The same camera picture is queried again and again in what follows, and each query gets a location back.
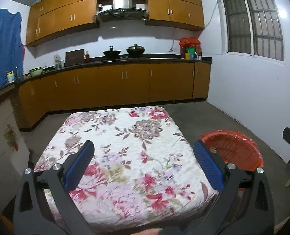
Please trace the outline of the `orange plastic trash basket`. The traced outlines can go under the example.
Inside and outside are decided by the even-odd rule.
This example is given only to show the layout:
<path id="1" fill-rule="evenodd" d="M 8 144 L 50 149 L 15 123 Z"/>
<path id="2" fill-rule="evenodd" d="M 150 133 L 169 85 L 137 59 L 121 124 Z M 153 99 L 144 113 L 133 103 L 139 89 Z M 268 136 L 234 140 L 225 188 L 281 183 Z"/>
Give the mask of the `orange plastic trash basket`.
<path id="1" fill-rule="evenodd" d="M 264 167 L 263 157 L 256 143 L 238 131 L 214 130 L 201 135 L 201 140 L 196 141 L 193 148 L 194 157 L 202 168 L 204 174 L 211 174 L 208 179 L 223 188 L 220 169 L 212 162 L 209 150 L 214 150 L 224 163 L 234 163 L 245 171 L 255 171 L 258 167 Z"/>

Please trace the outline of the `wooden lower kitchen cabinets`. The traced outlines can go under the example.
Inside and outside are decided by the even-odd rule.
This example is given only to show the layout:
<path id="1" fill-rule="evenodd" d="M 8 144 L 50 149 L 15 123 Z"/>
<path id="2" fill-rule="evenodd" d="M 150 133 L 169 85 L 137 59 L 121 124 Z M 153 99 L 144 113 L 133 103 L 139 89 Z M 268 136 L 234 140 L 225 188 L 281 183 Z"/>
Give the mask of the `wooden lower kitchen cabinets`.
<path id="1" fill-rule="evenodd" d="M 31 130 L 56 111 L 205 99 L 209 61 L 129 61 L 91 65 L 29 79 L 10 101 L 18 127 Z"/>

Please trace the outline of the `wooden kitchen cabinets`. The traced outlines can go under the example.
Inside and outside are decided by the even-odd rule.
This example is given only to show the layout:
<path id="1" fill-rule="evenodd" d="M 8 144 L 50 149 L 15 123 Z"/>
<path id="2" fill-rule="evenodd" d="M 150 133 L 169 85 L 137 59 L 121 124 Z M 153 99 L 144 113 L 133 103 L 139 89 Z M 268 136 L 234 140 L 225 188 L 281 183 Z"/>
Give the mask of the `wooden kitchen cabinets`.
<path id="1" fill-rule="evenodd" d="M 147 25 L 191 31 L 205 27 L 201 0 L 41 0 L 30 8 L 26 45 L 117 20 L 144 20 Z"/>
<path id="2" fill-rule="evenodd" d="M 10 101 L 18 127 L 31 130 L 56 111 L 205 99 L 209 61 L 129 61 L 91 65 L 29 79 Z"/>

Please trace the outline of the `wooden upper kitchen cabinets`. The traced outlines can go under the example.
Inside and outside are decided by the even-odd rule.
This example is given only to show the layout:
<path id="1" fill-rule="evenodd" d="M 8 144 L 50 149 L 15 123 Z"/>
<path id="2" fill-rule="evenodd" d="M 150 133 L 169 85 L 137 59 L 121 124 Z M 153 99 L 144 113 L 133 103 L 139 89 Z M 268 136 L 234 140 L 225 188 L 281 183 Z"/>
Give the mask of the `wooden upper kitchen cabinets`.
<path id="1" fill-rule="evenodd" d="M 26 45 L 117 20 L 144 20 L 147 25 L 191 31 L 205 27 L 201 0 L 41 0 L 30 8 Z"/>

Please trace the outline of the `white tiled counter with flower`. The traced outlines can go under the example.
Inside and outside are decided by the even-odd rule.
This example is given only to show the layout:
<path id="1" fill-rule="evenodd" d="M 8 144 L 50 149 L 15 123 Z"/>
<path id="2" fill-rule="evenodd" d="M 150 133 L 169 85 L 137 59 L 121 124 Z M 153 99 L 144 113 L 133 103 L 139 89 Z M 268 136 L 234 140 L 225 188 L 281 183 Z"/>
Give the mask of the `white tiled counter with flower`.
<path id="1" fill-rule="evenodd" d="M 0 89 L 0 214 L 16 196 L 30 157 L 10 102 L 14 93 L 14 85 Z"/>

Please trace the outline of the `floral quilted table cover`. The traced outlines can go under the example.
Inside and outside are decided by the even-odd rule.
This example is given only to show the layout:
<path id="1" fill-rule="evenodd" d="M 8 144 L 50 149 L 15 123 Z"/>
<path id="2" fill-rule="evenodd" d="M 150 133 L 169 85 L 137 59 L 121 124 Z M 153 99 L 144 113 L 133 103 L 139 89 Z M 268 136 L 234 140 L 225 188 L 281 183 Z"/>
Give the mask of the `floral quilted table cover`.
<path id="1" fill-rule="evenodd" d="M 163 107 L 73 113 L 35 170 L 63 163 L 86 141 L 94 157 L 70 197 L 98 233 L 201 215 L 218 195 Z"/>

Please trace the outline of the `barred window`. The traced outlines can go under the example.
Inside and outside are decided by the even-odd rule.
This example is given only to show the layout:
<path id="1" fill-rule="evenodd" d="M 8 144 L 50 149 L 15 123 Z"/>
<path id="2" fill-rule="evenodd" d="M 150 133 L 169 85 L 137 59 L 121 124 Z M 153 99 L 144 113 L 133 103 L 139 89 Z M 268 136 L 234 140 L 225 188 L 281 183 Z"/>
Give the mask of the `barred window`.
<path id="1" fill-rule="evenodd" d="M 281 22 L 274 0 L 221 0 L 226 53 L 284 61 Z"/>

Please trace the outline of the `green basin bowl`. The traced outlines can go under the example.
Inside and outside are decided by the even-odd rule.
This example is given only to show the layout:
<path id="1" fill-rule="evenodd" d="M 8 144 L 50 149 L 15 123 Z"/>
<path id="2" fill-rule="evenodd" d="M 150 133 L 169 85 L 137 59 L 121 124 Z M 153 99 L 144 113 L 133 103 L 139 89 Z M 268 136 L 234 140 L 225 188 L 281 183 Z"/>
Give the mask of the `green basin bowl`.
<path id="1" fill-rule="evenodd" d="M 41 75 L 43 73 L 43 68 L 42 67 L 36 67 L 36 68 L 30 69 L 29 73 L 30 73 L 31 76 Z"/>

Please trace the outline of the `yellow detergent bottle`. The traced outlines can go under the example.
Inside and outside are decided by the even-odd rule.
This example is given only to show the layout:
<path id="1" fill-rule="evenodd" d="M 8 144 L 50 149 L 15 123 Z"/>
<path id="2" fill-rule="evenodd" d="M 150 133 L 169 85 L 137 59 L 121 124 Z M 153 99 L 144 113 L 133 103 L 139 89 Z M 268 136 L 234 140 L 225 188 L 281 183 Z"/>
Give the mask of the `yellow detergent bottle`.
<path id="1" fill-rule="evenodd" d="M 7 72 L 7 80 L 9 84 L 15 82 L 15 74 L 13 71 Z"/>

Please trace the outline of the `orange bag covered condiment rack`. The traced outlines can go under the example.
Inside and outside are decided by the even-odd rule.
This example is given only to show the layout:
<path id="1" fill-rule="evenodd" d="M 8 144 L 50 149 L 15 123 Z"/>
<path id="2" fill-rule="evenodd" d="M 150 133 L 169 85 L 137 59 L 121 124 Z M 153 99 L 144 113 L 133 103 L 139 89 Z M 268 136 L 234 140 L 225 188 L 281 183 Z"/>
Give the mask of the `orange bag covered condiment rack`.
<path id="1" fill-rule="evenodd" d="M 201 60 L 201 42 L 195 37 L 182 38 L 179 40 L 181 58 L 185 60 Z"/>

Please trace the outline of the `clear bag with jars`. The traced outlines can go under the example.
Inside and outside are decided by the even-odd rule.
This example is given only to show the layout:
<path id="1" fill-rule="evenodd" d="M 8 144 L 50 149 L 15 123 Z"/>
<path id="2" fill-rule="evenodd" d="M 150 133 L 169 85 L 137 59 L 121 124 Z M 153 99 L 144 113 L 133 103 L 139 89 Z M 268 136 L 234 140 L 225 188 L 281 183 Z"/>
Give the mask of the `clear bag with jars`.
<path id="1" fill-rule="evenodd" d="M 61 57 L 58 54 L 55 54 L 54 56 L 54 66 L 56 69 L 60 69 L 64 67 L 64 61 L 61 59 Z"/>

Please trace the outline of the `dark cutting board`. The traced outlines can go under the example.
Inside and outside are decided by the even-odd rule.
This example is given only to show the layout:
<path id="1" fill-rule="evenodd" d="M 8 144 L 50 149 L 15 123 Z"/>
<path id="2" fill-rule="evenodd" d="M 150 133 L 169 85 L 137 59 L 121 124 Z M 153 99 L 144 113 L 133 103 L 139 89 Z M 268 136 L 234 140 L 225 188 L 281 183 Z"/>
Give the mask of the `dark cutting board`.
<path id="1" fill-rule="evenodd" d="M 84 49 L 73 50 L 65 53 L 65 65 L 72 66 L 84 63 Z"/>

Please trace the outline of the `red sauce bottle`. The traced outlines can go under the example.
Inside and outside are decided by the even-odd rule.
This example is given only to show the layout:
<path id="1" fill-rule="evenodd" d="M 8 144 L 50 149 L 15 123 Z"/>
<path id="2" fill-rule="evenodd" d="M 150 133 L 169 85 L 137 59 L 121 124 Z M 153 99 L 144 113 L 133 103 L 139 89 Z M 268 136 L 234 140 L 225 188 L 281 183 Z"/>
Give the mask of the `red sauce bottle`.
<path id="1" fill-rule="evenodd" d="M 90 61 L 90 55 L 89 55 L 89 52 L 86 51 L 86 54 L 85 54 L 85 62 L 88 63 Z"/>

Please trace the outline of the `blue hanging cloth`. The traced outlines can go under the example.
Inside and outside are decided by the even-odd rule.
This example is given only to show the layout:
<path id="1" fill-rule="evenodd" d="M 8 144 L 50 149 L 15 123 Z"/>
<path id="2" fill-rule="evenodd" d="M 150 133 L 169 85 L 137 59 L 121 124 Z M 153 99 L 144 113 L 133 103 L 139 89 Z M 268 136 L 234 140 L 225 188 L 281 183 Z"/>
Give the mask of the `blue hanging cloth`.
<path id="1" fill-rule="evenodd" d="M 0 9 L 0 87 L 8 83 L 7 73 L 14 72 L 14 77 L 18 78 L 24 72 L 21 21 L 19 12 L 12 14 Z"/>

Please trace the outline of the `black lidded pot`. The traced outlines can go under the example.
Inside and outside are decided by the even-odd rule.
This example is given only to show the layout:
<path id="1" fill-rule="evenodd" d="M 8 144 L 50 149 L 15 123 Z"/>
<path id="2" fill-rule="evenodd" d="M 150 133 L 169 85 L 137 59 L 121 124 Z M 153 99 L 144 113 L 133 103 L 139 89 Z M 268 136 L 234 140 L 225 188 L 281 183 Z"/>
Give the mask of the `black lidded pot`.
<path id="1" fill-rule="evenodd" d="M 134 44 L 126 49 L 129 57 L 139 58 L 145 52 L 145 48 L 143 46 Z"/>

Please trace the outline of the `range hood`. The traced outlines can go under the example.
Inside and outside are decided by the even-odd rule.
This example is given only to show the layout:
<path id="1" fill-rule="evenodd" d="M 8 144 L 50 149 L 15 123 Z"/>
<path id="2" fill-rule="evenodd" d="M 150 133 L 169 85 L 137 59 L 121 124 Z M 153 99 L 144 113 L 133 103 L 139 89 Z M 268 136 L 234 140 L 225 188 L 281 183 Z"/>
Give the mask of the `range hood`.
<path id="1" fill-rule="evenodd" d="M 101 22 L 148 20 L 148 0 L 97 0 L 96 19 Z"/>

